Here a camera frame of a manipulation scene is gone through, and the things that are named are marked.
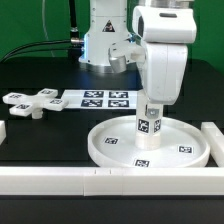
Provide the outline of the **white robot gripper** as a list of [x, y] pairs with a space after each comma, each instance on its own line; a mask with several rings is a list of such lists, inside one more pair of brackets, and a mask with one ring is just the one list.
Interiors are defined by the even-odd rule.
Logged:
[[185, 44], [136, 43], [125, 40], [113, 43], [108, 49], [109, 62], [115, 73], [126, 71], [129, 62], [136, 63], [143, 90], [150, 102], [145, 110], [148, 119], [160, 118], [163, 105], [173, 105], [176, 102], [187, 56]]

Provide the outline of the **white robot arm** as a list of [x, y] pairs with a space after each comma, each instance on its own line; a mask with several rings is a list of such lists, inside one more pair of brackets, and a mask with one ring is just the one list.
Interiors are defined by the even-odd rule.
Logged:
[[80, 65], [100, 73], [136, 66], [143, 92], [137, 113], [160, 118], [179, 96], [187, 46], [195, 41], [194, 0], [139, 0], [127, 29], [127, 0], [90, 0], [90, 28]]

